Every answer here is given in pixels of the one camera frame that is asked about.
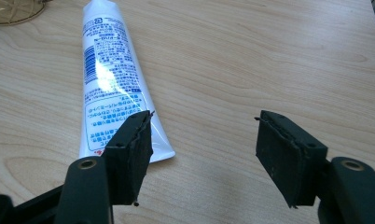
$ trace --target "light wooden surface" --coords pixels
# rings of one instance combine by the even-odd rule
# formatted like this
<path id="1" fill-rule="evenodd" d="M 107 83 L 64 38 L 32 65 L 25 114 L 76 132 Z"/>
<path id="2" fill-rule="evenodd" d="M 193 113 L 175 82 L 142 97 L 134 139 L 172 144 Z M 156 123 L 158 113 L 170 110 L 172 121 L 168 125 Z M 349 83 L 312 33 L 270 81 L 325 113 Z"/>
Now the light wooden surface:
<path id="1" fill-rule="evenodd" d="M 117 1 L 176 156 L 151 164 L 117 223 L 318 223 L 289 209 L 255 157 L 267 109 L 375 169 L 375 19 L 369 0 Z M 81 10 L 54 0 L 0 27 L 0 193 L 63 183 L 77 159 Z"/>

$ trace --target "black plastic part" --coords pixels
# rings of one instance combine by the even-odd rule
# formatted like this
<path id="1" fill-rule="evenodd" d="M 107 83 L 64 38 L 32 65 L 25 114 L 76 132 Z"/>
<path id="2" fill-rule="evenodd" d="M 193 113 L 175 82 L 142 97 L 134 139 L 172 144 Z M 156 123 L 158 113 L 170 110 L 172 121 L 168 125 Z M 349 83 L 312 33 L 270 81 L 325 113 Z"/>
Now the black plastic part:
<path id="1" fill-rule="evenodd" d="M 324 223 L 375 224 L 375 171 L 362 161 L 338 157 L 328 171 L 328 194 L 321 196 Z"/>
<path id="2" fill-rule="evenodd" d="M 62 188 L 55 224 L 109 224 L 112 220 L 105 162 L 87 157 L 73 162 Z"/>
<path id="3" fill-rule="evenodd" d="M 57 212 L 63 186 L 52 189 L 30 201 L 16 206 L 18 223 L 50 224 L 53 223 Z"/>
<path id="4" fill-rule="evenodd" d="M 150 119 L 142 111 L 129 116 L 105 147 L 106 173 L 112 204 L 137 205 L 139 190 L 153 154 Z"/>
<path id="5" fill-rule="evenodd" d="M 14 223 L 14 210 L 10 198 L 0 194 L 0 224 Z"/>
<path id="6" fill-rule="evenodd" d="M 262 111 L 257 119 L 257 157 L 287 204 L 313 205 L 327 147 L 283 115 Z"/>

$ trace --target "white tube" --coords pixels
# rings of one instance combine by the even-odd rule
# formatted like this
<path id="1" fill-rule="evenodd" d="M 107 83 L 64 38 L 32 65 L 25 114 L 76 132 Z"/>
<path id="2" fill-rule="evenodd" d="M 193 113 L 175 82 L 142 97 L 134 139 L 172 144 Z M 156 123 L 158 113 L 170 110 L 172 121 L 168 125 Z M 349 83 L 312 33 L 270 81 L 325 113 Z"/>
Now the white tube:
<path id="1" fill-rule="evenodd" d="M 79 158 L 101 155 L 131 114 L 154 111 L 132 40 L 118 6 L 92 0 L 83 8 L 84 98 Z M 151 120 L 150 162 L 175 155 L 159 116 Z"/>

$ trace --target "wooden table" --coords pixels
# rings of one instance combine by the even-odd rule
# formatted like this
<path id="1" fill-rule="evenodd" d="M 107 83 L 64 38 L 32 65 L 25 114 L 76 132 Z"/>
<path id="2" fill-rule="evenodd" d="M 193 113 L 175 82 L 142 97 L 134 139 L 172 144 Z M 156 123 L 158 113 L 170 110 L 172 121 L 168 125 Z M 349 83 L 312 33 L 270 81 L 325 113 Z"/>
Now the wooden table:
<path id="1" fill-rule="evenodd" d="M 0 193 L 60 186 L 77 159 L 82 8 L 54 0 L 0 27 Z M 117 223 L 318 223 L 289 209 L 255 156 L 260 110 L 375 169 L 375 18 L 369 0 L 118 0 L 176 156 L 149 166 Z"/>

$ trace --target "metal screw head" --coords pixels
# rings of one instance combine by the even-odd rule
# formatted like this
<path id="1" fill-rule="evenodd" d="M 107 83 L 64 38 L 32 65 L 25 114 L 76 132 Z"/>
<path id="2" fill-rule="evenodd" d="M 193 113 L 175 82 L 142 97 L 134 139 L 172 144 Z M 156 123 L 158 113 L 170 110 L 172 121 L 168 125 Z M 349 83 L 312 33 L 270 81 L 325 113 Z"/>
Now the metal screw head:
<path id="1" fill-rule="evenodd" d="M 359 163 L 357 161 L 347 161 L 347 160 L 345 160 L 345 161 L 342 161 L 341 164 L 344 167 L 346 167 L 346 168 L 348 168 L 350 170 L 354 170 L 354 171 L 363 171 L 363 170 L 365 170 L 365 167 L 361 163 Z"/>
<path id="2" fill-rule="evenodd" d="M 77 165 L 77 167 L 81 170 L 87 170 L 87 169 L 94 167 L 96 164 L 97 164 L 97 161 L 95 160 L 85 160 L 85 161 L 80 162 Z"/>

